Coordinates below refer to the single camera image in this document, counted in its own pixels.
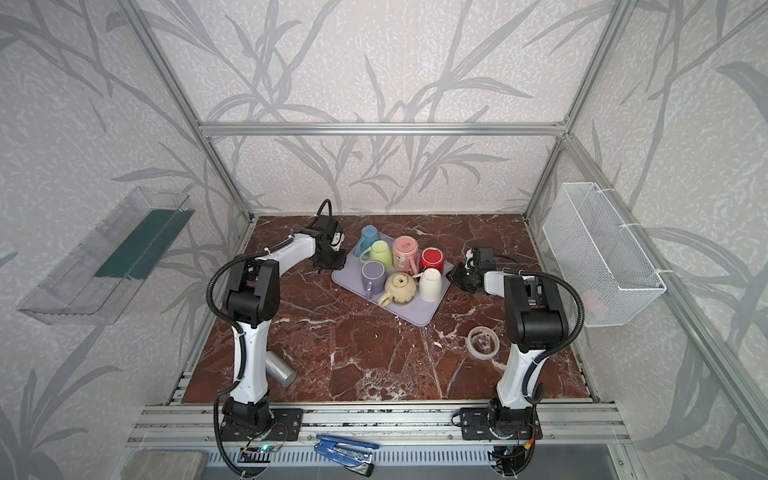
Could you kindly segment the blue mug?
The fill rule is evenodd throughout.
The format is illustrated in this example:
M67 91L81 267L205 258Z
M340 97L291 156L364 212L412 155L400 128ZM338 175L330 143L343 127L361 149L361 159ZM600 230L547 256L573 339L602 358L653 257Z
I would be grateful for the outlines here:
M374 225L366 225L361 230L361 236L353 249L353 255L360 257L361 254L376 241L380 239L380 232Z

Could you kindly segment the light green mug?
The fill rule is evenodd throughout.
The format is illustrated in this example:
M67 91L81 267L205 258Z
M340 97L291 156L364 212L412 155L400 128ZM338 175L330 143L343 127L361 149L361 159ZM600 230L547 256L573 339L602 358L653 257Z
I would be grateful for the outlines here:
M377 240L366 248L360 256L363 264L377 261L381 263L386 272L394 270L393 253L390 245L384 240Z

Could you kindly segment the white mug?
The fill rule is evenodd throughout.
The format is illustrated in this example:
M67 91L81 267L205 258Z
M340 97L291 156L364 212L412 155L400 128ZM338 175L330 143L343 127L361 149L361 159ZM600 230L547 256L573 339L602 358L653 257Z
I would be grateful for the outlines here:
M427 268L419 274L418 294L428 303L436 303L442 298L443 277L435 268Z

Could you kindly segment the pink patterned mug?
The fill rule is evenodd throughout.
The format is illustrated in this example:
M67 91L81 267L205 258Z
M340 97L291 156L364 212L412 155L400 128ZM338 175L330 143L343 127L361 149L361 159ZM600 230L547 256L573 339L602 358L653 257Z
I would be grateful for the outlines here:
M418 242L411 236L397 237L392 243L394 267L408 275L419 273Z

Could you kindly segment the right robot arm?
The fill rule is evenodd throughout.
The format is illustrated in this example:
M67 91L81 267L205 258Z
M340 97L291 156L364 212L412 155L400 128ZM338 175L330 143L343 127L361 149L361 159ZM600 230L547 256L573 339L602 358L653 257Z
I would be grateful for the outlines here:
M468 293L482 290L504 300L511 349L496 386L496 403L510 410L537 404L543 397L537 382L545 361L573 343L585 325L577 290L549 273L499 268L490 246L470 248L449 279Z

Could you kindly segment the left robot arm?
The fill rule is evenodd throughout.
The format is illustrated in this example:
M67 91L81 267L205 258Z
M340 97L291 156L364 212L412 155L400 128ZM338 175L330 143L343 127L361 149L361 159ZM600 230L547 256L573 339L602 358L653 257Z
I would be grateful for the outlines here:
M339 222L330 214L317 214L280 244L240 255L213 275L206 303L231 326L236 341L235 380L226 391L233 402L257 405L268 395L267 338L280 306L280 276L306 259L320 271L341 269L346 261L343 240Z

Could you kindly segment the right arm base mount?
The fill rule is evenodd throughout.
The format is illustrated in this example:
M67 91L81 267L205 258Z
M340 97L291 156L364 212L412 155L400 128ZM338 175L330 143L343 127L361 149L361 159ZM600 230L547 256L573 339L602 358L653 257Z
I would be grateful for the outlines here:
M535 405L523 409L504 407L495 399L486 406L464 407L451 416L463 440L540 440L543 436Z

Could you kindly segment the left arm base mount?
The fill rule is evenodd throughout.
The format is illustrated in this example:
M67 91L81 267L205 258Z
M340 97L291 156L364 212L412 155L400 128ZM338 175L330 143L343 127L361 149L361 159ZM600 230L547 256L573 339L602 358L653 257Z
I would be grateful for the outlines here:
M224 441L296 441L304 411L272 408L267 397L257 403L241 403L229 398L222 414L220 435Z

